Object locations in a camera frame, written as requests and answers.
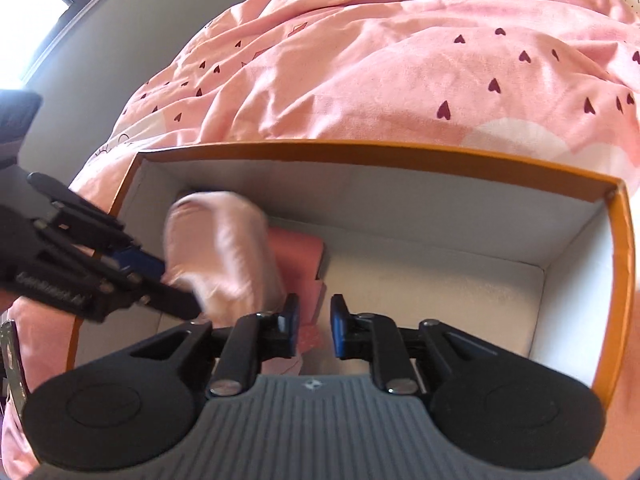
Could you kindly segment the pink pouch bag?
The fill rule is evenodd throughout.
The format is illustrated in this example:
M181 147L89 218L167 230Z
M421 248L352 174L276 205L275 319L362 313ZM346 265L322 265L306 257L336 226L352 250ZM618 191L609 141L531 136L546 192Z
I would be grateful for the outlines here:
M163 281L192 292L213 326L284 304L267 217L238 194L197 192L177 200L165 220L163 248Z

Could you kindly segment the orange cardboard box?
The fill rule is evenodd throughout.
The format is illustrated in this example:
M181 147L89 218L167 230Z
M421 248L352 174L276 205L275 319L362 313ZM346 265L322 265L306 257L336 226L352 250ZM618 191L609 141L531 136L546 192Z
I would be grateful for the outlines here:
M73 189L163 255L170 206L193 191L247 198L317 237L321 297L400 326L456 326L611 401L634 296L621 180L526 157L416 144L243 142L90 160Z

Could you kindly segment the pink patterned duvet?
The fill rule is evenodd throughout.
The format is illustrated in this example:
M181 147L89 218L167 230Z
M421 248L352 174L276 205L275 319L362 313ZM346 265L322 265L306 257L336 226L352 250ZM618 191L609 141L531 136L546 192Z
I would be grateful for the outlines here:
M391 318L420 393L385 393L366 361L335 356L334 295L319 348L212 398L212 331L225 327L143 304L94 322L1 287L6 478L638 477L632 0L245 0L130 96L79 174L120 146L283 141L468 148L621 180L634 296L611 401L436 318Z

